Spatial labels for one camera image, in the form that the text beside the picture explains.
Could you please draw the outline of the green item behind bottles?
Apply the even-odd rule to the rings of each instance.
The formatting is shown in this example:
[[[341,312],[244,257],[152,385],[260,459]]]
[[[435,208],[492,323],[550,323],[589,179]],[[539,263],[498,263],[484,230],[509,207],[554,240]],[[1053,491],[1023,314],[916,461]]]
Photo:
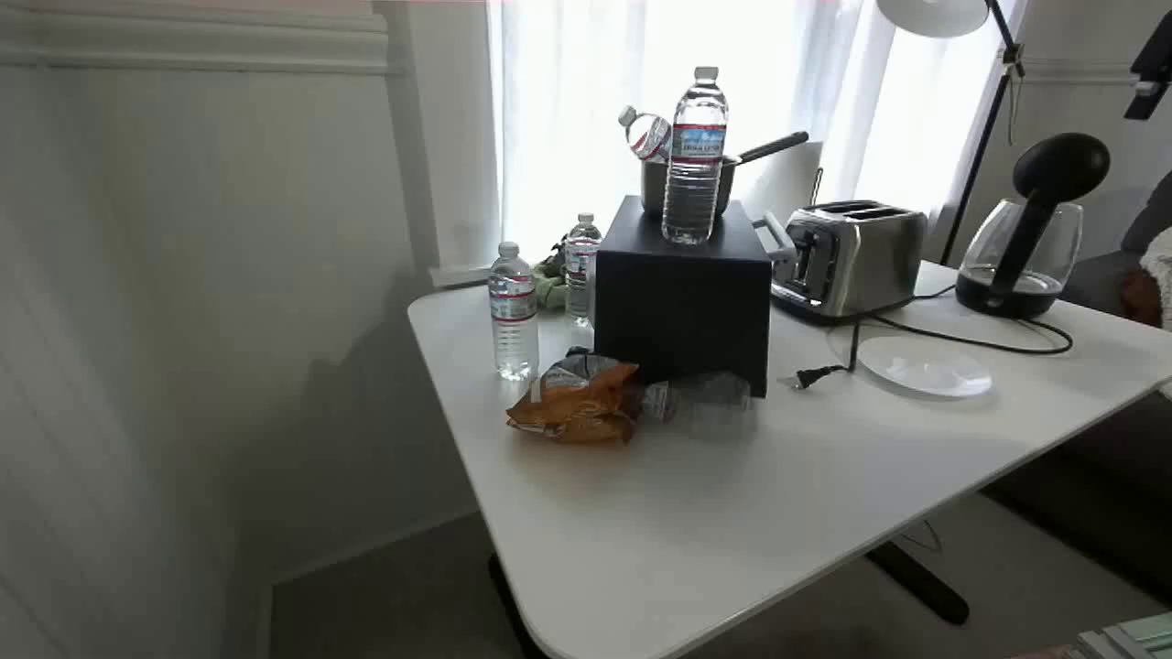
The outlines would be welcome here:
[[[554,249],[546,262],[536,263],[536,302],[542,314],[561,314],[568,302],[568,276],[564,253]]]

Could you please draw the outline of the white plate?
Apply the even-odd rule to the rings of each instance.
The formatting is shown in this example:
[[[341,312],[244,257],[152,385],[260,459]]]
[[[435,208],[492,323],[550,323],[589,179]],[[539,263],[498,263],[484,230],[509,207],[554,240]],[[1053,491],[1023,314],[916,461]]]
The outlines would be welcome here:
[[[977,360],[916,337],[872,337],[856,360],[872,376],[916,397],[977,398],[992,393],[992,375]]]

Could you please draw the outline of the orange snack bag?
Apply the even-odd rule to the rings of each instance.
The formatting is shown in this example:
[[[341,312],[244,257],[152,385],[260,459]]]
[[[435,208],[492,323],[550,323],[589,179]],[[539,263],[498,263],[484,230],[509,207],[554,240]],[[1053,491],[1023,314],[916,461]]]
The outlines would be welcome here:
[[[625,445],[640,417],[639,365],[572,347],[507,417],[515,432],[539,441]]]

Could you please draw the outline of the crumpled clear plastic wrap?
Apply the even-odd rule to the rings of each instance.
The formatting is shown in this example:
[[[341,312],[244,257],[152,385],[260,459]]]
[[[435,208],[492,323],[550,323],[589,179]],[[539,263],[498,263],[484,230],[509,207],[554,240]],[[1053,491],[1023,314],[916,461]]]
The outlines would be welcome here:
[[[656,380],[640,393],[640,406],[656,424],[717,424],[751,406],[751,385],[738,375]]]

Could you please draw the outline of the white floor lamp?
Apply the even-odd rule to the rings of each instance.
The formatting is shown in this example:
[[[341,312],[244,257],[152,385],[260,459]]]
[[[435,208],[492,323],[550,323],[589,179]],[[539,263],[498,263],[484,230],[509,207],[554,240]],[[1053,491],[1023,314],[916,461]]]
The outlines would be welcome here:
[[[962,253],[962,225],[1006,90],[1024,74],[1023,11],[1028,0],[879,0],[879,16],[909,38],[939,40],[945,69],[922,104],[952,123],[957,165],[939,215],[939,262]]]

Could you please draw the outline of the black box stand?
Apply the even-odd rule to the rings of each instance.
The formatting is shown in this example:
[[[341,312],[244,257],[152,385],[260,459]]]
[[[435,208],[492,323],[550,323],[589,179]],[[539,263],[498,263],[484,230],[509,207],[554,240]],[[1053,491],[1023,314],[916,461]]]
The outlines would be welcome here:
[[[596,249],[594,347],[640,380],[734,375],[766,397],[768,257],[739,207],[706,246],[673,246],[639,195]]]

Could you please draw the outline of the water bottle behind box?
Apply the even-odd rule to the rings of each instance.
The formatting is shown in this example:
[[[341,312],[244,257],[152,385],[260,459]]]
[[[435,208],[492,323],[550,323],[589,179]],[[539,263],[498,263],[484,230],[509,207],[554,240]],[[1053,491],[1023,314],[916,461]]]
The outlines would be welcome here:
[[[589,214],[575,215],[564,235],[564,308],[584,332],[594,329],[594,270],[596,270],[602,230]]]

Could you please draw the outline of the tall water bottle on box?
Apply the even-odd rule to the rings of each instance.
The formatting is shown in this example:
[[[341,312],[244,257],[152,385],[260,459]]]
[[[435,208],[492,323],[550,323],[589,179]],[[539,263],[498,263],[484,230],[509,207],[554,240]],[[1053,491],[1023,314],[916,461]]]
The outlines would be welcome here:
[[[664,192],[664,240],[703,246],[716,235],[729,104],[716,65],[695,65],[673,107],[673,147]]]

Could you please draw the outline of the silver toaster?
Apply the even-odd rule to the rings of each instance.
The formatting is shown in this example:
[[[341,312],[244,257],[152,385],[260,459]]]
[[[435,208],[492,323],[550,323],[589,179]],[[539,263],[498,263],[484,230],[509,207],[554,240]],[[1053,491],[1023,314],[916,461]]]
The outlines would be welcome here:
[[[772,263],[782,312],[838,326],[912,302],[926,215],[879,202],[818,202],[786,220],[766,214],[756,230]]]

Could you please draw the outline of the water bottle in pot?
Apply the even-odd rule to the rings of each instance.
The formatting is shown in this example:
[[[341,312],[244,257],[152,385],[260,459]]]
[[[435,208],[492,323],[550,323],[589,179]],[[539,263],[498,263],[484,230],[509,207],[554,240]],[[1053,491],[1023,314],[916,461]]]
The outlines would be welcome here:
[[[659,113],[644,113],[625,107],[618,113],[618,129],[625,135],[625,147],[640,162],[666,162],[670,159],[670,126]]]

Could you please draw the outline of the water bottle at table left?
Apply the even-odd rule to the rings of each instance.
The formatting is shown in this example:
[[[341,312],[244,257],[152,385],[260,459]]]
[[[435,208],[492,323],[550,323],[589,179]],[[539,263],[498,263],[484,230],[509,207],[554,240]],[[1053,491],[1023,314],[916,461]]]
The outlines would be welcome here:
[[[528,380],[539,370],[536,277],[515,242],[502,242],[489,277],[495,360],[502,380]]]

